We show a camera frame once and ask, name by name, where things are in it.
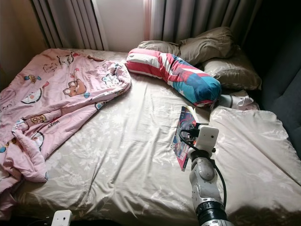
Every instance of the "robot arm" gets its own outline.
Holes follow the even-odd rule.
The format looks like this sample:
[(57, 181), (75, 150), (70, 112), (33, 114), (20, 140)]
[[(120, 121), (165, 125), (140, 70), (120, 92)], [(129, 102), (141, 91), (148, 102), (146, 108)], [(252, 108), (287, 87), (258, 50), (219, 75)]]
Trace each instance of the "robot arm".
[(197, 137), (194, 146), (182, 137), (182, 131), (180, 132), (180, 138), (191, 147), (188, 150), (188, 157), (192, 161), (189, 178), (192, 186), (193, 207), (196, 211), (199, 225), (233, 226), (228, 221), (224, 204), (216, 185), (217, 172), (220, 176), (222, 175), (214, 161), (210, 159), (219, 131), (217, 128), (198, 124), (197, 128), (185, 131), (190, 133), (191, 136)]

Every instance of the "pink cartoon blanket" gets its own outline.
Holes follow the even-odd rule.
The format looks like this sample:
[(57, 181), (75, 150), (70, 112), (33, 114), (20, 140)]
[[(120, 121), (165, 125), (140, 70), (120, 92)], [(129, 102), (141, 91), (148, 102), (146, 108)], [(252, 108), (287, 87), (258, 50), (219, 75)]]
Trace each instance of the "pink cartoon blanket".
[(48, 179), (45, 159), (131, 85), (120, 63), (61, 49), (35, 56), (0, 93), (0, 216), (21, 178)]

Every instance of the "gray curtain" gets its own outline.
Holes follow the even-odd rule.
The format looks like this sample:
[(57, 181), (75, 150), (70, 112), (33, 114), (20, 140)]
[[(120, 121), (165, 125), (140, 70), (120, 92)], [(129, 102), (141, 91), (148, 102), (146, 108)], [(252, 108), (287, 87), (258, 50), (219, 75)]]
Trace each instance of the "gray curtain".
[(242, 44), (262, 0), (144, 0), (151, 4), (150, 40), (178, 42), (219, 26)]
[(90, 0), (33, 0), (51, 48), (103, 50)]

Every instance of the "electrical outlet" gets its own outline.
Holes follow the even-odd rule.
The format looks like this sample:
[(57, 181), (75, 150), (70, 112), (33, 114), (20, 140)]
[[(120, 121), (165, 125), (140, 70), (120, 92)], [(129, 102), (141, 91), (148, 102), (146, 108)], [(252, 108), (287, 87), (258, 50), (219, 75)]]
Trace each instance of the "electrical outlet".
[(59, 210), (55, 212), (51, 226), (69, 226), (72, 218), (70, 210)]

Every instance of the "book cover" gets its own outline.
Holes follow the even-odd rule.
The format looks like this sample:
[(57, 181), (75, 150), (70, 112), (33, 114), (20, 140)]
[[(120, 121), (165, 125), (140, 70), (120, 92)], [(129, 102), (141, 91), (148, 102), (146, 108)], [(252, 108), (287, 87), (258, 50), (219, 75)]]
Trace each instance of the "book cover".
[[(171, 144), (171, 148), (173, 149), (178, 159), (182, 171), (185, 171), (188, 162), (187, 151), (189, 149), (189, 146), (183, 141), (180, 141), (179, 133), (182, 129), (193, 129), (197, 122), (198, 118), (195, 110), (190, 106), (183, 106), (181, 109), (178, 126), (175, 131), (174, 139)], [(189, 137), (186, 132), (183, 132), (182, 136)]]

